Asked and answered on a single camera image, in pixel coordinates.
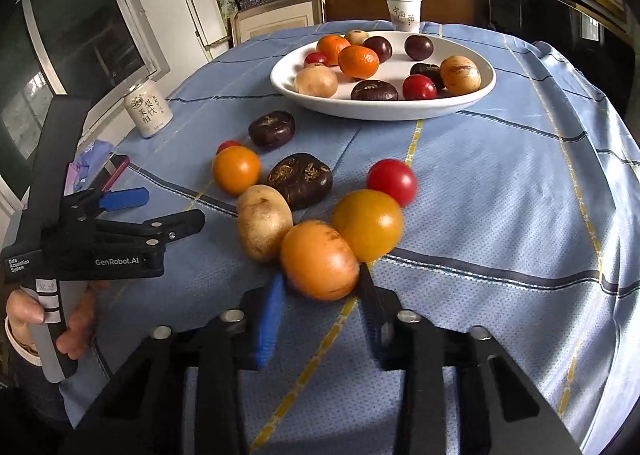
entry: white oval bowl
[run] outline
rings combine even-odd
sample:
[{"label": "white oval bowl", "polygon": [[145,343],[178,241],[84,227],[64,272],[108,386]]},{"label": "white oval bowl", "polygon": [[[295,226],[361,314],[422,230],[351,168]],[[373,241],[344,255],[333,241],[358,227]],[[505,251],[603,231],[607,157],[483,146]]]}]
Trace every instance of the white oval bowl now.
[{"label": "white oval bowl", "polygon": [[440,65],[449,56],[465,56],[471,59],[480,71],[482,78],[480,89],[464,96],[451,96],[444,90],[436,99],[402,100],[402,82],[416,63],[404,52],[404,40],[411,34],[413,33],[396,31],[369,33],[370,36],[385,37],[393,49],[391,59],[380,65],[378,71],[370,79],[391,83],[398,90],[400,101],[351,101],[351,90],[357,82],[346,77],[338,67],[332,67],[338,76],[338,91],[333,97],[316,98],[297,93],[294,87],[296,74],[302,70],[306,55],[316,50],[317,42],[304,45],[278,61],[271,69],[271,84],[284,96],[309,110],[338,117],[365,120],[412,120],[451,114],[478,102],[494,89],[495,70],[489,61],[464,45],[429,34],[427,36],[433,42],[433,54],[423,63]]}]

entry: tangerine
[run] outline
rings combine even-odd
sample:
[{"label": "tangerine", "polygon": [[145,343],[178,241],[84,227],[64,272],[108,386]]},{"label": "tangerine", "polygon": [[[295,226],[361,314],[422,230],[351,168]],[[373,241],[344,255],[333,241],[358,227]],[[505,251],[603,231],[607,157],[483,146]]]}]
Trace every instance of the tangerine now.
[{"label": "tangerine", "polygon": [[326,56],[326,64],[334,67],[338,64],[338,54],[345,47],[351,45],[348,40],[336,34],[327,34],[318,40],[316,50]]},{"label": "tangerine", "polygon": [[260,177],[260,159],[253,150],[244,146],[231,146],[215,156],[211,172],[218,186],[238,197],[257,183]]},{"label": "tangerine", "polygon": [[280,247],[280,263],[293,287],[319,300],[347,296],[360,271],[347,242],[320,220],[306,220],[289,229]]},{"label": "tangerine", "polygon": [[367,80],[380,67],[380,59],[371,49],[361,45],[350,45],[338,54],[338,65],[345,76]]},{"label": "tangerine", "polygon": [[338,203],[331,225],[347,241],[358,261],[374,261],[400,241],[402,210],[386,193],[358,190]]}]

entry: hand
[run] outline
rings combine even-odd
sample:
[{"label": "hand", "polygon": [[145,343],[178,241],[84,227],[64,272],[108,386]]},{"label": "hand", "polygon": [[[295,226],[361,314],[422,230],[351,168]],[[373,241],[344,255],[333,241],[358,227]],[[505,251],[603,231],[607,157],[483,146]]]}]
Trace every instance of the hand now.
[{"label": "hand", "polygon": [[[95,327],[96,291],[109,286],[108,281],[94,281],[87,285],[78,308],[66,320],[66,332],[56,341],[59,352],[71,359],[81,358],[89,348]],[[13,291],[6,302],[6,315],[11,332],[21,345],[36,350],[27,324],[39,325],[44,320],[44,309],[22,289]]]}]

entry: table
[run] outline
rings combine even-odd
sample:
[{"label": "table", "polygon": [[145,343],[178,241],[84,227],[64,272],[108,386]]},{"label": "table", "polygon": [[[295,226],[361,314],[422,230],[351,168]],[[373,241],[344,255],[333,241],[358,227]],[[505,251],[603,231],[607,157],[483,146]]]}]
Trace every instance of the table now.
[{"label": "table", "polygon": [[[271,67],[322,34],[389,30],[382,21],[331,22],[263,35],[188,78],[171,96],[174,120],[148,140],[118,146],[131,166],[115,187],[144,186],[150,202],[117,215],[142,222],[200,208],[202,232],[168,247],[158,279],[114,283],[100,299],[91,354],[63,382],[77,422],[155,325],[204,325],[273,271],[236,239],[234,200],[210,180],[220,142],[245,138],[275,109],[296,118],[295,138],[260,157],[266,174],[306,151],[334,172],[328,198],[300,218],[328,218],[368,168],[411,163],[418,199],[404,210],[399,246],[373,268],[377,284],[437,326],[482,324],[562,416],[587,455],[599,453],[640,395],[640,150],[609,101],[550,46],[460,25],[423,23],[484,55],[497,85],[457,114],[405,122],[329,117],[276,94]],[[446,372],[452,403],[452,374]],[[352,299],[292,295],[270,364],[243,373],[249,440],[265,454],[389,454],[400,374],[369,358]],[[457,452],[449,406],[449,453]]]}]

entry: dark brown chestnut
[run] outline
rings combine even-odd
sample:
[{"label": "dark brown chestnut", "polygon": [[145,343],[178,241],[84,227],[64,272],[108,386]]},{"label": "dark brown chestnut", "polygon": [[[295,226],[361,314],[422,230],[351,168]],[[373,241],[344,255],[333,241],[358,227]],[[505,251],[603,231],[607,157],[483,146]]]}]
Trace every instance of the dark brown chestnut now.
[{"label": "dark brown chestnut", "polygon": [[391,83],[364,80],[353,87],[352,101],[398,101],[398,91]]},{"label": "dark brown chestnut", "polygon": [[296,133],[293,115],[276,110],[257,118],[249,125],[249,137],[259,148],[272,150],[287,144]]},{"label": "dark brown chestnut", "polygon": [[322,200],[331,190],[334,176],[331,168],[313,155],[294,153],[273,167],[266,184],[279,191],[295,211]]},{"label": "dark brown chestnut", "polygon": [[430,58],[433,54],[433,43],[426,36],[411,34],[404,40],[404,52],[411,59],[422,61]]},{"label": "dark brown chestnut", "polygon": [[394,53],[389,40],[383,38],[382,36],[372,36],[371,38],[367,38],[366,40],[364,40],[362,46],[374,51],[378,55],[380,63],[389,61],[389,58]]},{"label": "dark brown chestnut", "polygon": [[440,77],[440,67],[437,65],[431,65],[428,63],[416,63],[411,67],[410,74],[420,74],[421,76],[428,77],[433,84],[436,85],[438,91],[444,90],[444,82]]}]

